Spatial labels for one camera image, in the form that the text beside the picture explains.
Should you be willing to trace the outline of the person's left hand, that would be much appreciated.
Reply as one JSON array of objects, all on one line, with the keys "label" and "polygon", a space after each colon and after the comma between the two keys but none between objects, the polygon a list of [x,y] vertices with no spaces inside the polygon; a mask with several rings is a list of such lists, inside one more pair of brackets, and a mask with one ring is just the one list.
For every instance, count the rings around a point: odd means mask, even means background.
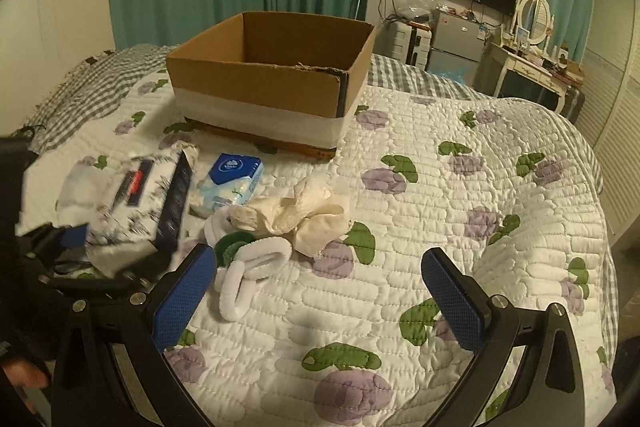
[{"label": "person's left hand", "polygon": [[43,389],[49,386],[46,373],[27,359],[15,357],[3,359],[1,367],[15,388]]}]

